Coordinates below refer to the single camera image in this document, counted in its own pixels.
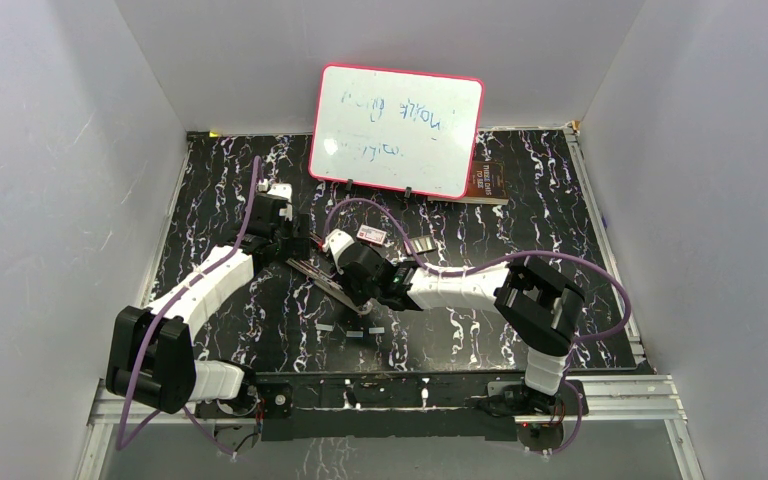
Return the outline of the red white staple box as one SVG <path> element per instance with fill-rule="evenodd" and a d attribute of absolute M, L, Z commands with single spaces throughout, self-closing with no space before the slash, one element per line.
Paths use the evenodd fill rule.
<path fill-rule="evenodd" d="M 384 246 L 386 243 L 387 232 L 366 224 L 362 224 L 358 229 L 356 238 L 372 245 Z"/>

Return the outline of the cardboard staple box tray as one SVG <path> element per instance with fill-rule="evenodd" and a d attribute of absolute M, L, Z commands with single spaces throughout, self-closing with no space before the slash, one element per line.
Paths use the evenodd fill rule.
<path fill-rule="evenodd" d="M 437 242 L 431 235 L 409 237 L 405 242 L 405 250 L 408 255 L 424 255 L 437 250 Z"/>

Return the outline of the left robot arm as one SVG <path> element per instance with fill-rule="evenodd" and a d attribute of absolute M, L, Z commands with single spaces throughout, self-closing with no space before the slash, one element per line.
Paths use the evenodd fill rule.
<path fill-rule="evenodd" d="M 165 413 L 217 401 L 247 416 L 259 391 L 252 368 L 229 360 L 196 360 L 193 342 L 209 318 L 264 269 L 311 253 L 310 217 L 295 216 L 286 183 L 254 196 L 243 237 L 215 246 L 178 286 L 144 308 L 116 317 L 105 387 Z"/>

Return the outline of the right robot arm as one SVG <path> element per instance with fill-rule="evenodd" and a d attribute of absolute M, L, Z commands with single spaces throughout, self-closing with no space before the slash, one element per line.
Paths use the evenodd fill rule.
<path fill-rule="evenodd" d="M 585 295 L 569 277 L 535 256 L 465 269 L 416 261 L 393 263 L 372 247 L 329 247 L 338 283 L 355 304 L 376 301 L 394 311 L 463 308 L 499 313 L 528 347 L 523 399 L 537 414 L 563 399 L 561 381 Z"/>

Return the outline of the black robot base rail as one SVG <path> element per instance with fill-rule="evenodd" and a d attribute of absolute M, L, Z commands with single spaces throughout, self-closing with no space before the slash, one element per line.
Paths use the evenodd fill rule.
<path fill-rule="evenodd" d="M 482 437 L 555 448 L 590 409 L 582 383 L 529 393 L 518 371 L 259 373 L 238 401 L 200 403 L 221 426 L 251 419 L 265 441 Z"/>

